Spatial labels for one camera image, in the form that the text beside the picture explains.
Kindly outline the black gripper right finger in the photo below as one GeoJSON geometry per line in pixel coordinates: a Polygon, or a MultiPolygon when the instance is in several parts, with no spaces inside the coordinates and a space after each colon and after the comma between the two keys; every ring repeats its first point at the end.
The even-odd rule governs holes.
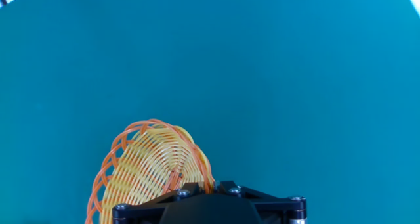
{"type": "Polygon", "coordinates": [[[221,223],[307,224],[303,196],[278,198],[233,181],[221,181],[215,186],[215,194],[222,198],[216,205],[221,223]]]}

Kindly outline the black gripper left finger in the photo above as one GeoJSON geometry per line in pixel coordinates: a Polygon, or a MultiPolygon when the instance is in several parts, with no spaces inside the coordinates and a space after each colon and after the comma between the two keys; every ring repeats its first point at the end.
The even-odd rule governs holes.
{"type": "Polygon", "coordinates": [[[199,183],[186,183],[181,188],[141,205],[120,203],[112,208],[112,223],[130,224],[136,223],[142,218],[161,215],[170,204],[201,194],[205,194],[205,191],[199,186],[199,183]]]}

